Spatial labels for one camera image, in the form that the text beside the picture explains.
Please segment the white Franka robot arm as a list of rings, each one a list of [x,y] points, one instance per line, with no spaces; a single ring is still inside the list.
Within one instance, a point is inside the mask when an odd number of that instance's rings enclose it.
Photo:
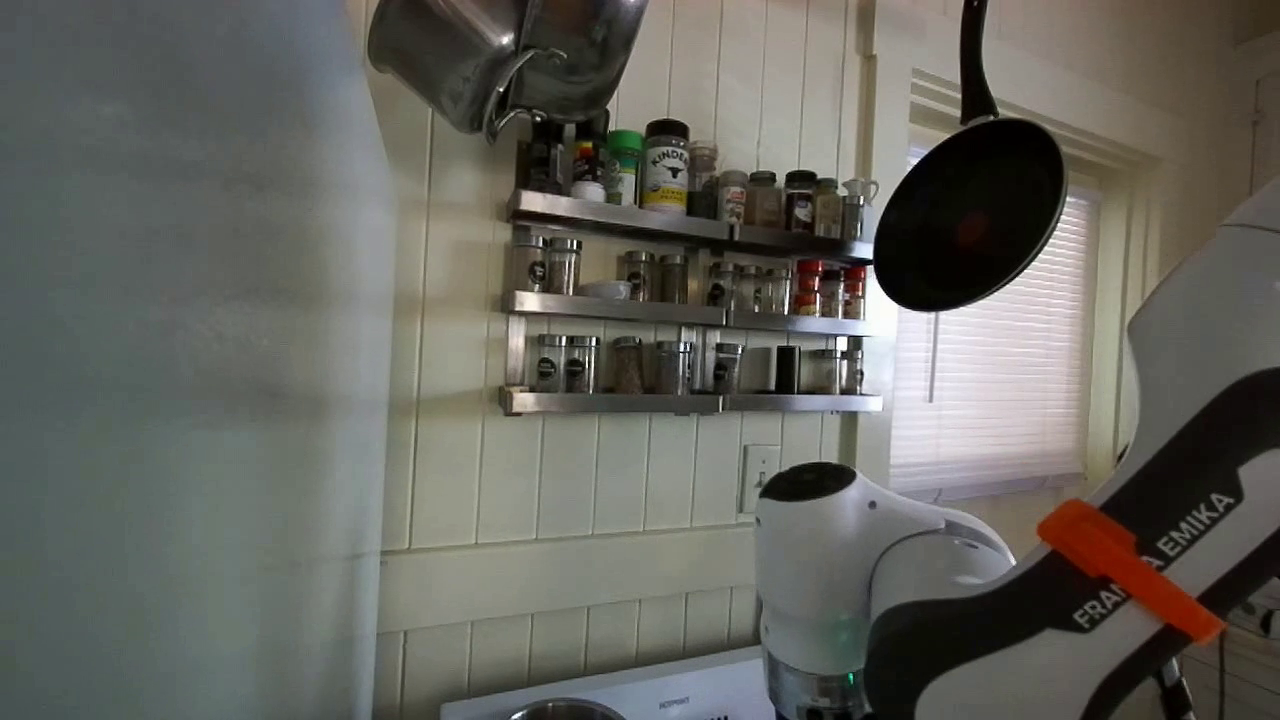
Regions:
[[[1280,179],[1156,285],[1129,346],[1138,441],[1031,551],[849,463],[763,483],[775,720],[1111,720],[1280,577]]]

